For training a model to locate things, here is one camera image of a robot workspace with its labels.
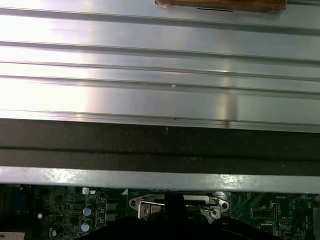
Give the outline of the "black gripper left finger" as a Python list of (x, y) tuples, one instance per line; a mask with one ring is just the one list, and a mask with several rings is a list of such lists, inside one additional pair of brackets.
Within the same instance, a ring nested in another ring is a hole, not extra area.
[(176, 238), (176, 195), (164, 195), (164, 210), (142, 219), (123, 217), (83, 236), (85, 240), (171, 240)]

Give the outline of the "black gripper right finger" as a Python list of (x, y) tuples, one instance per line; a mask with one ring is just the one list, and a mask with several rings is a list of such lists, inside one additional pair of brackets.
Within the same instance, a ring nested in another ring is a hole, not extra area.
[(175, 195), (175, 229), (187, 240), (278, 240), (279, 237), (239, 220), (222, 217), (212, 223), (191, 220), (183, 195)]

